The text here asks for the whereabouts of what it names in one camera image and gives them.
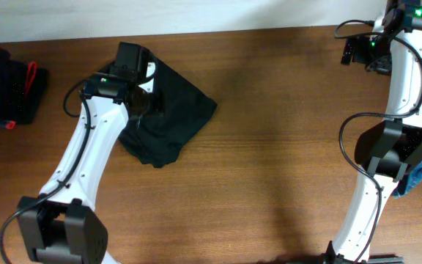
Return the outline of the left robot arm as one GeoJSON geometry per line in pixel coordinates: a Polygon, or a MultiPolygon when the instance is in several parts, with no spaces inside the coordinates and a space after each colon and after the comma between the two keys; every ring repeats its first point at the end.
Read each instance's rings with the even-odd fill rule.
{"type": "Polygon", "coordinates": [[[13,215],[32,262],[115,263],[95,213],[97,190],[120,133],[153,110],[158,70],[150,50],[120,43],[116,59],[80,83],[81,112],[59,165],[36,198],[21,198],[13,215]]]}

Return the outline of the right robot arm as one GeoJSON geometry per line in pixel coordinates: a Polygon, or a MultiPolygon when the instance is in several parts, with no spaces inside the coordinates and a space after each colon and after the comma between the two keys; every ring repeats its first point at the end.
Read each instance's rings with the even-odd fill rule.
{"type": "Polygon", "coordinates": [[[390,92],[380,123],[360,135],[355,157],[355,192],[342,228],[318,263],[402,263],[400,257],[369,257],[378,221],[389,196],[422,162],[422,4],[388,1],[367,21],[372,32],[342,36],[343,65],[357,62],[366,71],[389,75],[390,92]]]}

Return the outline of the black trousers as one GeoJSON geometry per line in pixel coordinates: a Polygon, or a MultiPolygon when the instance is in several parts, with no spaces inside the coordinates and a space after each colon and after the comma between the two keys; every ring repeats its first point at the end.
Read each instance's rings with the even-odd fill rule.
{"type": "Polygon", "coordinates": [[[156,61],[153,91],[162,112],[153,109],[127,122],[118,140],[142,164],[162,168],[211,120],[218,104],[162,60],[156,61]]]}

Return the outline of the black clothes stack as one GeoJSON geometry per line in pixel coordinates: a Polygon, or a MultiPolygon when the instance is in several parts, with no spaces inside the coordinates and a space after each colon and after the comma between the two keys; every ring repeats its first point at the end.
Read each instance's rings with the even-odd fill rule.
{"type": "Polygon", "coordinates": [[[34,121],[48,75],[36,62],[12,60],[10,52],[0,48],[0,128],[12,130],[34,121]]]}

